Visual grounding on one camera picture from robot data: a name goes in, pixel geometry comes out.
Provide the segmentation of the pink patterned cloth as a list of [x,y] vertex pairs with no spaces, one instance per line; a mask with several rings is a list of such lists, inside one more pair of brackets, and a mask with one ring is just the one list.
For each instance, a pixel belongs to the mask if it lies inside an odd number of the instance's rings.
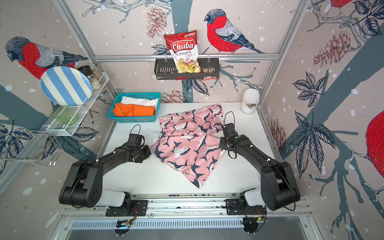
[[153,154],[201,189],[224,152],[216,137],[224,125],[223,114],[222,105],[215,104],[160,117]]

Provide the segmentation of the white shorts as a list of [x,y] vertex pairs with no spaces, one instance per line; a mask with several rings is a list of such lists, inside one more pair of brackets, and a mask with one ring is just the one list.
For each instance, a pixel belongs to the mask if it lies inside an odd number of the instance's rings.
[[139,105],[139,106],[145,106],[145,107],[157,107],[159,102],[159,99],[153,99],[153,100],[148,100],[148,99],[140,99],[140,98],[132,98],[132,97],[126,97],[123,96],[121,103],[124,105]]

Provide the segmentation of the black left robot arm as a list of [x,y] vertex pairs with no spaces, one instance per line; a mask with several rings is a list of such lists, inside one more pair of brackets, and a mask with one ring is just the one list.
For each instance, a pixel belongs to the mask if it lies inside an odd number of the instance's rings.
[[101,199],[103,177],[119,165],[133,162],[141,164],[151,156],[145,137],[130,134],[128,141],[111,153],[94,161],[75,162],[59,194],[59,203],[75,208],[92,208]]

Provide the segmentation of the orange cloth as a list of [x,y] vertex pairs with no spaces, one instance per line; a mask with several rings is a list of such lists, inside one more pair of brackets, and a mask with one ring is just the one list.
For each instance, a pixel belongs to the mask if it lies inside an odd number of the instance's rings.
[[153,106],[117,103],[113,113],[116,117],[150,117],[155,115],[156,109]]

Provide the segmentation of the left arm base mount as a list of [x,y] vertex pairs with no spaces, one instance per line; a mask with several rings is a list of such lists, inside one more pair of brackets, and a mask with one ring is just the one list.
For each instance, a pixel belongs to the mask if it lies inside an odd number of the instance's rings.
[[143,217],[146,215],[148,208],[147,200],[131,200],[128,207],[124,203],[121,207],[107,207],[106,217]]

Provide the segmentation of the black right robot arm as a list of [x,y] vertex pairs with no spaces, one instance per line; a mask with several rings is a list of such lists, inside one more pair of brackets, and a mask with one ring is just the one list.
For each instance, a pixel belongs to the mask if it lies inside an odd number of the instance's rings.
[[278,210],[301,199],[293,169],[258,149],[245,135],[238,135],[234,124],[223,126],[220,149],[245,158],[261,176],[261,197],[270,210]]

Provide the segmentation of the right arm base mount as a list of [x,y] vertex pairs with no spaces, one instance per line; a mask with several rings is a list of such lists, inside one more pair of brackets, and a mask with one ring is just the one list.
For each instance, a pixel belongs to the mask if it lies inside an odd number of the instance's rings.
[[249,189],[240,193],[237,199],[226,199],[224,208],[227,215],[260,215],[267,214],[260,189]]

